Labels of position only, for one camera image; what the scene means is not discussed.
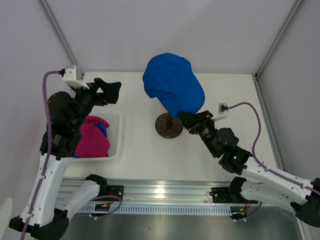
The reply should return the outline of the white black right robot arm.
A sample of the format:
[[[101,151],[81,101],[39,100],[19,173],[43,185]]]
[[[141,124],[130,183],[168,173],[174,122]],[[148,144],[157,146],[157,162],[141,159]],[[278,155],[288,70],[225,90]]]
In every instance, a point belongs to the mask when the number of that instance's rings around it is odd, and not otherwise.
[[[256,159],[253,151],[238,146],[239,139],[230,128],[216,129],[215,122],[227,117],[228,107],[220,105],[214,116],[208,110],[200,113],[178,112],[184,128],[198,135],[212,157],[231,174],[228,197],[233,202],[258,201],[286,209],[305,224],[320,226],[320,180],[294,176]]]

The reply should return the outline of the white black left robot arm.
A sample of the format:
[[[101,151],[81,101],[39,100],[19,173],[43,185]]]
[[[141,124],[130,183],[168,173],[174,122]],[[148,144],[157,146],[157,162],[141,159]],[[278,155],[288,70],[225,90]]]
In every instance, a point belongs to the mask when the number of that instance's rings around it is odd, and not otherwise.
[[[72,88],[75,97],[60,91],[44,99],[49,120],[40,146],[37,178],[24,211],[9,221],[10,229],[22,236],[29,233],[37,240],[59,240],[70,220],[88,202],[113,198],[108,195],[107,179],[90,174],[71,196],[56,201],[82,137],[81,127],[93,107],[118,101],[121,86],[120,82],[95,78],[87,88]]]

